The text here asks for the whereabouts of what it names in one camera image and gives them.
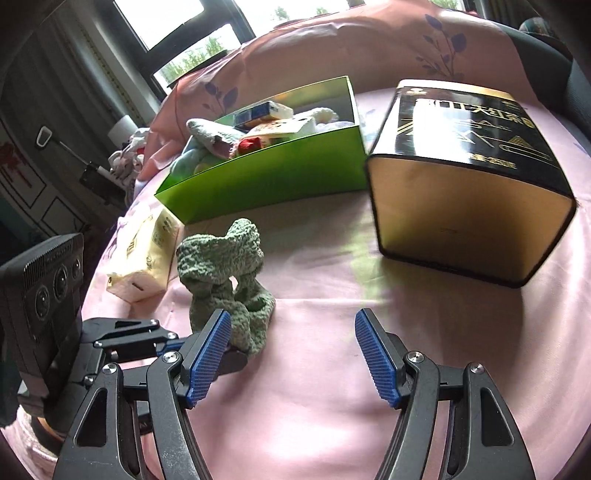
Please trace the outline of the pink printed bed sheet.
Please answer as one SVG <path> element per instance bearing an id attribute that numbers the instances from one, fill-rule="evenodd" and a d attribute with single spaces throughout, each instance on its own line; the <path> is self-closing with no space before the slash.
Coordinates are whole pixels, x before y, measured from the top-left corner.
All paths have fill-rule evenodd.
<path id="1" fill-rule="evenodd" d="M 205 86 L 238 104 L 346 75 L 360 102 L 387 100 L 429 51 L 427 17 L 467 38 L 462 81 L 520 100 L 577 199 L 565 236 L 522 289 L 384 258 L 366 192 L 247 212 L 266 256 L 260 282 L 276 297 L 263 353 L 220 378 L 189 417 L 217 479 L 371 479 L 398 414 L 380 399 L 353 334 L 372 308 L 386 328 L 437 362 L 482 362 L 506 399 L 540 479 L 590 475 L 590 140 L 537 98 L 500 25 L 428 1 L 382 1 L 271 30 L 164 100 L 132 212 L 182 148 Z"/>

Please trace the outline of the green cardboard box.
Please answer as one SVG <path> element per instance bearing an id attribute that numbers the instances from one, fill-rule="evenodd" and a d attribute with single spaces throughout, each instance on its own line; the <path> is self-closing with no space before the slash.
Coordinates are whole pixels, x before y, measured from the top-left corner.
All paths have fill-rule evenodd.
<path id="1" fill-rule="evenodd" d="M 360 116 L 346 76 L 270 97 L 300 113 L 329 107 L 352 124 L 266 147 L 180 182 L 166 177 L 155 197 L 183 224 L 266 205 L 367 188 Z"/>

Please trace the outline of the green knitted cloth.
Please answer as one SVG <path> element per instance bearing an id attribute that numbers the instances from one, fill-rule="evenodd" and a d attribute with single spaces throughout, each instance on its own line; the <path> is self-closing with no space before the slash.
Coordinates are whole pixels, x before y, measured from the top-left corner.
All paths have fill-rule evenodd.
<path id="1" fill-rule="evenodd" d="M 176 260 L 179 281 L 191 294 L 193 332 L 222 309 L 231 317 L 231 346 L 249 357 L 262 352 L 276 299 L 257 279 L 263 250 L 256 224 L 239 218 L 223 236 L 191 235 L 176 248 Z"/>

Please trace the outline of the blue orange Tempo tissue pack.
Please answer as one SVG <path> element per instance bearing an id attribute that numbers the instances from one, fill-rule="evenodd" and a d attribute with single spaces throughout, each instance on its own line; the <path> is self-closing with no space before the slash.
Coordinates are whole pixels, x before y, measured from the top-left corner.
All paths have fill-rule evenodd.
<path id="1" fill-rule="evenodd" d="M 265 101 L 235 113 L 233 126 L 238 129 L 249 129 L 262 123 L 286 120 L 293 116 L 294 110 L 290 107 L 274 101 Z"/>

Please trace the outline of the white lamp shade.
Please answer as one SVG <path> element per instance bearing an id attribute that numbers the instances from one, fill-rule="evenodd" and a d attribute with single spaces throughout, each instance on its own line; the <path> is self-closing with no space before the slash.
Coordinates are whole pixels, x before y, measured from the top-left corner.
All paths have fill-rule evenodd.
<path id="1" fill-rule="evenodd" d="M 134 120 L 129 115 L 124 115 L 111 127 L 107 136 L 116 148 L 120 148 L 136 130 Z"/>

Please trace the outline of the striped cushion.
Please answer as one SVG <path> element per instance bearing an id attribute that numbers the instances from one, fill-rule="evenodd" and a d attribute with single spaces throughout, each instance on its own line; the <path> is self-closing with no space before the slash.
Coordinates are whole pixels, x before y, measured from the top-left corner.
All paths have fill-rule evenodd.
<path id="1" fill-rule="evenodd" d="M 531 35 L 542 35 L 557 38 L 557 34 L 551 25 L 542 17 L 532 17 L 525 20 L 519 30 Z"/>

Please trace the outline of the black gold tea tin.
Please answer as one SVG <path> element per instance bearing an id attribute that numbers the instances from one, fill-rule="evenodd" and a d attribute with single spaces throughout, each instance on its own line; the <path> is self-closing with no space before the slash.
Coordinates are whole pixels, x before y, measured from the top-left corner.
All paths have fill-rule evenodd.
<path id="1" fill-rule="evenodd" d="M 550 145 L 508 93 L 405 79 L 366 162 L 381 253 L 519 288 L 576 200 Z"/>

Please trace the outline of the pile of clothes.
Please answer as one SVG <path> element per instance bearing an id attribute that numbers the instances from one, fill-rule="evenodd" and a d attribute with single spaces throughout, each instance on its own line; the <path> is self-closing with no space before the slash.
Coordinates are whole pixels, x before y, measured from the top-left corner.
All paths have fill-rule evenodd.
<path id="1" fill-rule="evenodd" d="M 134 198 L 135 180 L 143 168 L 144 150 L 149 133 L 148 128 L 138 128 L 121 150 L 108 158 L 109 173 L 124 191 L 124 202 L 129 207 Z"/>

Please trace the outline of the grey sofa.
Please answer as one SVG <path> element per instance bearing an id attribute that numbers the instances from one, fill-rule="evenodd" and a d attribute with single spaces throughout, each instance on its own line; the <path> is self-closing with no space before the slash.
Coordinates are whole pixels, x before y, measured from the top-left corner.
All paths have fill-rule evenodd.
<path id="1" fill-rule="evenodd" d="M 570 132 L 590 140 L 590 83 L 579 65 L 542 40 L 500 27 L 516 47 L 537 98 Z"/>

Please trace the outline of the cream fluffy towel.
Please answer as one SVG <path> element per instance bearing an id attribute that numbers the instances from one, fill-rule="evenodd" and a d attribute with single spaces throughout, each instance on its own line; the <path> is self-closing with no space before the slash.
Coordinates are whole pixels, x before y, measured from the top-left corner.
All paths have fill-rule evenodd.
<path id="1" fill-rule="evenodd" d="M 303 113 L 305 118 L 312 118 L 317 124 L 328 124 L 339 121 L 339 115 L 329 107 L 315 107 Z"/>

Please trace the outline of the light blue plush towel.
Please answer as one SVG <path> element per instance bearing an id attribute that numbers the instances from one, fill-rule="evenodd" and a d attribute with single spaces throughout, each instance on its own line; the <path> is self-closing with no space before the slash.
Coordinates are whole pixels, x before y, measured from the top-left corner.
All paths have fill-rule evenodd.
<path id="1" fill-rule="evenodd" d="M 186 122 L 189 139 L 180 156 L 170 169 L 174 181 L 181 181 L 193 174 L 235 157 L 235 149 L 245 133 L 211 120 L 191 118 Z"/>

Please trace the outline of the yellow tissue pack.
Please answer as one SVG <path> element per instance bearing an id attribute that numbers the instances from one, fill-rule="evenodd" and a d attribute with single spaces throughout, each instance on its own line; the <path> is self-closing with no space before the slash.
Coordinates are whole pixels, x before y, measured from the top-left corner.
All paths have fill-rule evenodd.
<path id="1" fill-rule="evenodd" d="M 128 303 L 164 292 L 179 230 L 165 207 L 135 210 L 108 249 L 106 291 Z"/>

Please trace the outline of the black window frame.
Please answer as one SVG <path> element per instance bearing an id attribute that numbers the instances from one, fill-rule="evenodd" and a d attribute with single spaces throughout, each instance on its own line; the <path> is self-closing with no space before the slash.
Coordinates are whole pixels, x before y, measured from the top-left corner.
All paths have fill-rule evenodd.
<path id="1" fill-rule="evenodd" d="M 114 1 L 94 1 L 98 17 L 106 22 L 107 31 L 114 35 L 115 44 L 122 48 L 158 100 L 164 99 L 165 92 L 154 74 L 197 41 L 225 24 L 231 25 L 240 44 L 256 38 L 245 13 L 235 1 L 202 1 L 201 4 L 204 6 L 202 13 L 190 15 L 154 47 L 147 49 Z"/>

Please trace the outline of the red white sock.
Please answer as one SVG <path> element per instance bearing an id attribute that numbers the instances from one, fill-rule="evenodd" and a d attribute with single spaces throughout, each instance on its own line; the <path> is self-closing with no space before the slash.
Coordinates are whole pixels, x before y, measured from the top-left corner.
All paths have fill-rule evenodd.
<path id="1" fill-rule="evenodd" d="M 238 142 L 235 153 L 238 156 L 246 155 L 252 152 L 259 151 L 263 148 L 263 144 L 259 137 L 243 138 Z"/>

